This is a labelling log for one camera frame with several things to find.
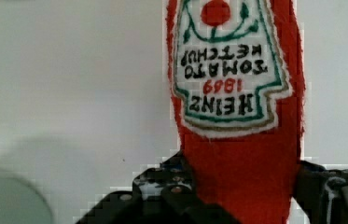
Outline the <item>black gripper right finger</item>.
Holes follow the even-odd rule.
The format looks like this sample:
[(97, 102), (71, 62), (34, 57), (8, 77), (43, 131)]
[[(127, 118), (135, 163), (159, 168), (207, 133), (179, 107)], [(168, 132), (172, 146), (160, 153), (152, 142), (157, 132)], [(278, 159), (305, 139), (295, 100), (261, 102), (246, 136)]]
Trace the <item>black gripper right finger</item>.
[(302, 161), (294, 199), (310, 224), (348, 224), (348, 169)]

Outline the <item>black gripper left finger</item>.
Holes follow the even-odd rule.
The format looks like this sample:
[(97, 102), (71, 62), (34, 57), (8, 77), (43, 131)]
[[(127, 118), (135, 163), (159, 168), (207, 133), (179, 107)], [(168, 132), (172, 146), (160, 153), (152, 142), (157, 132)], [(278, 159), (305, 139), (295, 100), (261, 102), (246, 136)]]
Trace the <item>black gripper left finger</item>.
[(241, 224), (222, 206), (197, 196), (191, 167), (181, 151), (148, 168), (130, 190), (104, 196), (76, 224)]

